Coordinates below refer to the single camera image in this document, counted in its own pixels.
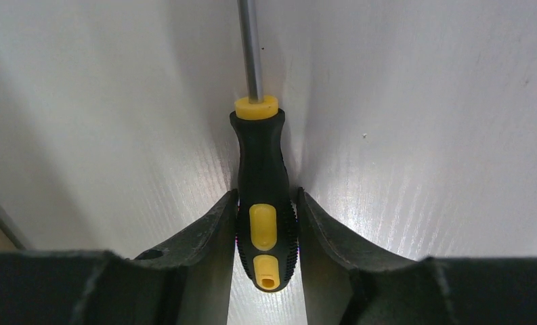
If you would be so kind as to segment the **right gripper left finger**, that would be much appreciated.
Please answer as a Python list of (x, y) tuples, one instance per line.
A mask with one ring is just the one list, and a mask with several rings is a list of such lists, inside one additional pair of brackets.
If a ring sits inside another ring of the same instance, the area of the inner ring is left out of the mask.
[(0, 252), (0, 324), (223, 324), (238, 193), (127, 259), (112, 251)]

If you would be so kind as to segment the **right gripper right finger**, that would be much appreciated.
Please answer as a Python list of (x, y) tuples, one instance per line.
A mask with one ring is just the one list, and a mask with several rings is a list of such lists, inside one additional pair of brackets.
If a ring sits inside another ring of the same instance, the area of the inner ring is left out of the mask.
[(537, 324), (537, 257), (407, 259), (361, 237), (299, 190), (310, 324)]

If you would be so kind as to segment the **black yellow screwdriver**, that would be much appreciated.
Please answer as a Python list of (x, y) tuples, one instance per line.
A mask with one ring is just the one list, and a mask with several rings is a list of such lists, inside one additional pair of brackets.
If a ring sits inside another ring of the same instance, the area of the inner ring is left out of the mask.
[(238, 14), (246, 74), (246, 97), (230, 115), (239, 144), (236, 246), (254, 286), (278, 292), (297, 263), (298, 228), (281, 149), (285, 113), (263, 89), (255, 1), (239, 1)]

